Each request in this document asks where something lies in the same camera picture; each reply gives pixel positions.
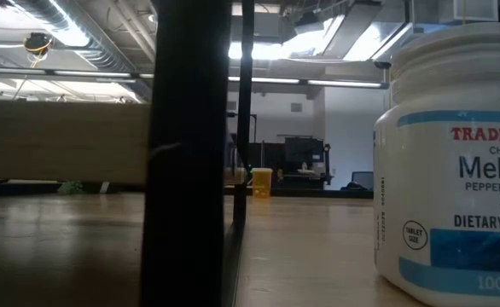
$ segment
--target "white plastic bottle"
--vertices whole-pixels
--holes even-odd
[[[375,125],[375,265],[432,306],[500,306],[500,23],[393,58]]]

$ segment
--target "exposed ductwork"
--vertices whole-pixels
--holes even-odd
[[[70,47],[90,51],[76,53],[103,72],[135,72],[136,68],[75,0],[8,0],[17,9],[40,22],[55,39]],[[144,100],[152,90],[142,80],[126,84]]]

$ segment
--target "yellow container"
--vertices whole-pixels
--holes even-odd
[[[255,168],[253,174],[253,197],[270,198],[272,169]]]

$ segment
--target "wooden panel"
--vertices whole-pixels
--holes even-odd
[[[0,101],[0,178],[144,183],[148,110]]]

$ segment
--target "table surface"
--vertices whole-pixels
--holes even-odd
[[[370,205],[249,198],[237,306],[422,306],[375,272]],[[0,198],[0,306],[136,307],[142,215],[142,194]]]

